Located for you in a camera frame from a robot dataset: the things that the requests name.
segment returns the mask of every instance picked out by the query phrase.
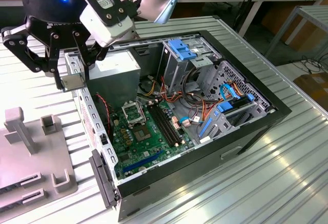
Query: motherboard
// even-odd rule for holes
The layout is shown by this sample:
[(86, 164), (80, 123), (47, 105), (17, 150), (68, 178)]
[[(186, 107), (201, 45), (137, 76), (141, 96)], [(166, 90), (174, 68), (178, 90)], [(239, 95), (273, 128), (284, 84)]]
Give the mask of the motherboard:
[[(154, 105), (128, 104), (110, 115), (114, 123), (115, 171), (123, 179), (194, 147), (185, 128), (174, 122), (166, 101)], [(139, 119), (131, 126), (131, 121)]]

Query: cardboard box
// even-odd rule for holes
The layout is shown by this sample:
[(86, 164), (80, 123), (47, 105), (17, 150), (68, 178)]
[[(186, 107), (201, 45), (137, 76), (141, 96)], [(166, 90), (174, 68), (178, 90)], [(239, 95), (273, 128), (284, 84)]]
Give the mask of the cardboard box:
[(328, 73), (305, 74), (296, 78), (294, 83), (328, 111)]

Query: green circuit board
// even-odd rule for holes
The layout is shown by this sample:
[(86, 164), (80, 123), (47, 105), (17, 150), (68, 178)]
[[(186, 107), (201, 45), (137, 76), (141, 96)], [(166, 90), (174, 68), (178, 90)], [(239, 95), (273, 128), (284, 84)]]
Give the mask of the green circuit board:
[[(172, 112), (165, 101), (161, 102), (159, 107), (166, 112)], [(111, 114), (111, 120), (114, 121), (115, 124), (112, 144), (116, 155), (118, 156), (118, 163), (115, 166), (118, 179), (126, 178), (137, 173), (138, 171), (194, 147), (194, 144), (190, 140), (185, 130), (180, 130), (180, 133), (178, 133), (173, 127), (171, 120), (169, 121), (170, 125), (176, 131), (180, 139), (184, 140), (186, 143), (179, 144), (177, 147), (170, 147), (165, 137), (160, 132), (152, 115), (148, 112), (147, 106), (142, 106), (142, 110), (146, 117), (145, 124), (137, 124), (132, 129), (129, 128), (123, 111)], [(138, 163), (146, 158), (149, 159), (152, 156), (155, 156), (156, 159), (139, 165), (139, 167), (126, 172), (126, 167)]]

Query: ram slot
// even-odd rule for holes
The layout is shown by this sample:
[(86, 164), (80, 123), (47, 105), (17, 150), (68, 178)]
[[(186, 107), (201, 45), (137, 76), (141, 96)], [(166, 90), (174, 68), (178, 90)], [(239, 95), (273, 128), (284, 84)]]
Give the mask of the ram slot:
[(178, 135), (173, 130), (171, 124), (165, 118), (162, 110), (158, 106), (148, 106), (148, 111), (155, 120), (159, 130), (165, 137), (170, 147), (174, 147), (176, 143), (180, 142)]

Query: blue pcie slot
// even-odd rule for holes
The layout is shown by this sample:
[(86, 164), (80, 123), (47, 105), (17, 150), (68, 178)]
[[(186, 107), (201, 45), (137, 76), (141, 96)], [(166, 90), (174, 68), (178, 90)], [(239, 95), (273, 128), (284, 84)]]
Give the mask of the blue pcie slot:
[(213, 120), (212, 118), (209, 118), (209, 120), (207, 121), (207, 123), (205, 124), (205, 126), (203, 127), (203, 129), (201, 130), (201, 132), (199, 134), (199, 137), (202, 137), (203, 136), (204, 132), (209, 127), (209, 125), (211, 124), (212, 120)]
[(155, 155), (149, 156), (149, 157), (147, 157), (147, 158), (145, 158), (141, 161), (136, 162), (135, 164), (132, 164), (130, 166), (127, 166), (127, 167), (123, 168), (123, 172), (128, 172), (130, 170), (134, 170), (134, 169), (139, 168), (140, 166), (142, 166), (144, 164), (147, 164), (151, 161), (154, 161), (154, 160), (158, 159), (160, 153), (162, 153), (162, 152), (163, 151), (159, 151)]

